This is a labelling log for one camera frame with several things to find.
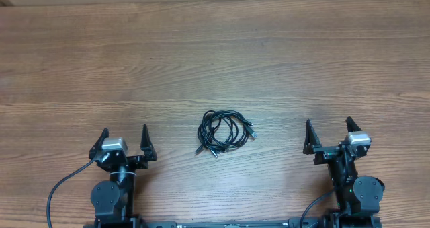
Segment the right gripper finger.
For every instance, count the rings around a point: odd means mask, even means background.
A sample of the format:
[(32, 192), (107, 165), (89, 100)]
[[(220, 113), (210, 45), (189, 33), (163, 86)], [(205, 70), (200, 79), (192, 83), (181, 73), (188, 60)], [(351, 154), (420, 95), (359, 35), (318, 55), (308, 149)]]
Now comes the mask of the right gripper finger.
[(315, 154), (315, 149), (321, 148), (322, 144), (313, 128), (311, 119), (308, 119), (306, 121), (305, 129), (306, 129), (306, 133), (305, 133), (303, 154), (306, 154), (306, 155)]
[(352, 117), (348, 116), (345, 120), (348, 132), (359, 132), (362, 129), (355, 123)]

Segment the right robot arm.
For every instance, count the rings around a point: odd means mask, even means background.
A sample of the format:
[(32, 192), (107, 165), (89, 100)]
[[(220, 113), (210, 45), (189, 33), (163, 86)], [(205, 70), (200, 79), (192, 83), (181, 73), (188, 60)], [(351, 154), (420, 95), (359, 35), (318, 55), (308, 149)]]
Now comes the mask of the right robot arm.
[[(315, 165), (328, 167), (333, 189), (309, 204), (302, 213), (300, 227), (381, 227), (379, 218), (385, 185), (372, 176), (359, 176), (355, 161), (367, 155), (372, 139), (352, 117), (347, 117), (347, 135), (336, 146), (323, 147), (311, 120), (306, 121), (303, 153), (314, 155)], [(329, 209), (317, 222), (307, 221), (309, 210), (322, 200), (334, 194), (337, 208)]]

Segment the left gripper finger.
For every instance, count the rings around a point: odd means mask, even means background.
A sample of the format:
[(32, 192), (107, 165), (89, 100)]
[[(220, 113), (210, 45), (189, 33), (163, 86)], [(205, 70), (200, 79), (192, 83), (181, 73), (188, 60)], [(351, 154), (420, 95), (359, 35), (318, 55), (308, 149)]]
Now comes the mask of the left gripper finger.
[(104, 140), (108, 137), (109, 137), (109, 130), (107, 128), (104, 128), (98, 140), (95, 142), (92, 148), (90, 148), (90, 151), (100, 150)]
[(144, 124), (142, 128), (140, 149), (143, 151), (146, 161), (156, 161), (157, 153), (150, 139), (148, 127)]

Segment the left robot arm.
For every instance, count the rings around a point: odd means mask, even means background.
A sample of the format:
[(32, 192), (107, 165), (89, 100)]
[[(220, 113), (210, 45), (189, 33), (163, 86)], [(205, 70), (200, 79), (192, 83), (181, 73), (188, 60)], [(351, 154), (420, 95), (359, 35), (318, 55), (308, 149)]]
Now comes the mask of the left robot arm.
[(134, 212), (136, 171), (147, 169), (157, 159), (155, 148), (144, 125), (140, 141), (141, 155), (128, 155), (123, 137), (110, 137), (105, 128), (89, 151), (89, 158), (109, 174), (91, 191), (95, 208), (94, 227), (146, 227), (141, 215)]

